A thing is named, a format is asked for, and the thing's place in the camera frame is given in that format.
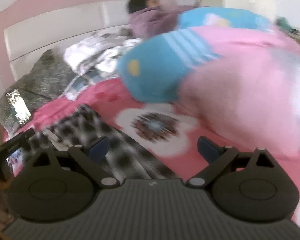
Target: black hair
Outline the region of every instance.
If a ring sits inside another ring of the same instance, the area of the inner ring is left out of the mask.
[[[148,7],[147,6],[147,1],[149,1],[149,0],[129,0],[129,2],[128,2],[128,12],[129,13],[134,13],[134,12],[146,9]]]

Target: white rivet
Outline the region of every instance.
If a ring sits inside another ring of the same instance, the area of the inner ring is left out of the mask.
[[[202,186],[206,183],[206,181],[204,179],[201,179],[201,178],[192,178],[192,179],[189,180],[189,183],[192,186]]]
[[[113,186],[117,183],[117,180],[115,178],[104,178],[101,183],[105,186]]]

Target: pink blanket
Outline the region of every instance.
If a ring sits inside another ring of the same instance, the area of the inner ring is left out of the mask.
[[[250,150],[300,149],[300,46],[283,33],[193,28],[222,59],[198,67],[180,88],[188,114]]]

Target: ribbed gray surface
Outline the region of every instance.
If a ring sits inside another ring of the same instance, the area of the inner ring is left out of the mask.
[[[211,204],[204,191],[180,180],[127,180],[102,191],[73,219],[54,224],[18,219],[5,234],[11,240],[300,240],[292,222],[237,221]]]

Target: clothing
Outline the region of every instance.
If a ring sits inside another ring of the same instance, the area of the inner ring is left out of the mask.
[[[146,8],[130,15],[130,26],[136,37],[148,39],[173,31],[178,15],[193,8],[190,5],[179,6],[172,11],[165,11],[160,7]]]

